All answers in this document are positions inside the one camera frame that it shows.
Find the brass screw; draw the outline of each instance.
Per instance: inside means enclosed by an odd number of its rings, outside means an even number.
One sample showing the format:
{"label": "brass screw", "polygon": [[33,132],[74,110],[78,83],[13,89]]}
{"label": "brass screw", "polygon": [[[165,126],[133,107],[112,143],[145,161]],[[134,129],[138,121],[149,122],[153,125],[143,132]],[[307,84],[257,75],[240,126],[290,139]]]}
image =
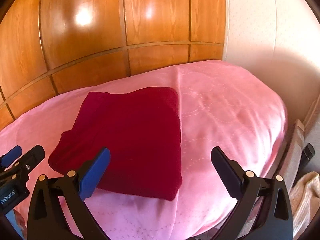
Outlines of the brass screw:
{"label": "brass screw", "polygon": [[73,177],[73,176],[75,176],[75,174],[76,174],[75,171],[69,171],[67,175],[68,175],[68,177]]}
{"label": "brass screw", "polygon": [[245,174],[246,174],[247,177],[249,177],[249,178],[253,178],[253,177],[254,177],[254,172],[253,172],[253,171],[246,171]]}
{"label": "brass screw", "polygon": [[283,181],[283,178],[282,178],[281,175],[277,175],[277,176],[276,176],[276,180],[277,180],[277,181]]}
{"label": "brass screw", "polygon": [[39,181],[43,181],[45,179],[45,175],[43,175],[43,174],[40,175],[38,179],[39,179]]}

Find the beige cloth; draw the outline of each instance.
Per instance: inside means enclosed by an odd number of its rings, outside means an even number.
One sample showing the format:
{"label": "beige cloth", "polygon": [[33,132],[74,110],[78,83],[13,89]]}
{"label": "beige cloth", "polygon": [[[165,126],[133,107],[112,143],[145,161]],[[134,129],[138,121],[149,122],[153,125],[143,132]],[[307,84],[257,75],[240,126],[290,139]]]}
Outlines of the beige cloth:
{"label": "beige cloth", "polygon": [[307,228],[320,207],[320,181],[315,171],[304,175],[289,193],[293,215],[293,240]]}

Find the red fabric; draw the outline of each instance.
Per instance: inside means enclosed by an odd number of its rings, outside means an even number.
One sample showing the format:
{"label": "red fabric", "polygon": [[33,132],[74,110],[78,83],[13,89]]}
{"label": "red fabric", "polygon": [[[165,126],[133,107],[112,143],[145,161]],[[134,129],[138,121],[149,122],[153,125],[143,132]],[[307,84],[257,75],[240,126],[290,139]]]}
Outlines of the red fabric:
{"label": "red fabric", "polygon": [[90,92],[49,165],[66,174],[106,147],[111,162],[98,188],[173,200],[182,184],[178,95],[150,87],[128,94]]}

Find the wood grain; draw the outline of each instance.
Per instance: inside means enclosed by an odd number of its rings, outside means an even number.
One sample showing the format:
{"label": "wood grain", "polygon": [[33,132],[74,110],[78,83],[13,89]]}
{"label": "wood grain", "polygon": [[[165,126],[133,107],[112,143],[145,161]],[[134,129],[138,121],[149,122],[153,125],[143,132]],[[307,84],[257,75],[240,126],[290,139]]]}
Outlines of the wood grain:
{"label": "wood grain", "polygon": [[190,48],[190,62],[208,60],[208,59],[222,59],[223,45],[198,45],[191,44]]}
{"label": "wood grain", "polygon": [[131,74],[136,75],[188,61],[188,45],[159,45],[129,49]]}
{"label": "wood grain", "polygon": [[40,18],[51,69],[122,46],[119,0],[42,0]]}
{"label": "wood grain", "polygon": [[0,23],[0,85],[6,98],[47,71],[38,11],[39,0],[15,0]]}
{"label": "wood grain", "polygon": [[189,0],[124,0],[127,44],[187,41]]}
{"label": "wood grain", "polygon": [[95,57],[53,74],[59,93],[126,77],[124,51]]}
{"label": "wood grain", "polygon": [[226,0],[191,0],[191,41],[224,42]]}
{"label": "wood grain", "polygon": [[14,117],[18,118],[55,95],[50,77],[46,77],[20,92],[8,102],[8,105]]}
{"label": "wood grain", "polygon": [[0,131],[13,122],[13,118],[10,115],[7,106],[3,106],[0,109]]}

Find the pink bedsheet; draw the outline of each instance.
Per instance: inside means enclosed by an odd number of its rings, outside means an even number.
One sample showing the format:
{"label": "pink bedsheet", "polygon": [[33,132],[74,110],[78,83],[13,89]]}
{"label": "pink bedsheet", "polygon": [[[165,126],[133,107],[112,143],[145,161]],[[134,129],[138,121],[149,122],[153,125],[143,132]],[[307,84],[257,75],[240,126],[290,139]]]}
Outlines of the pink bedsheet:
{"label": "pink bedsheet", "polygon": [[[172,87],[179,94],[183,183],[175,200],[96,189],[85,203],[112,240],[182,240],[200,234],[221,222],[236,203],[211,164],[211,149],[220,146],[244,170],[264,176],[285,133],[282,100],[243,68],[215,60],[196,62],[59,95],[0,132],[0,155],[15,145],[24,153],[36,144],[44,147],[45,160],[27,183],[32,192],[40,174],[59,176],[48,166],[48,157],[61,133],[72,128],[90,91],[129,93],[150,86]],[[16,208],[25,220],[30,198]],[[64,200],[61,202],[71,229],[79,234]]]}

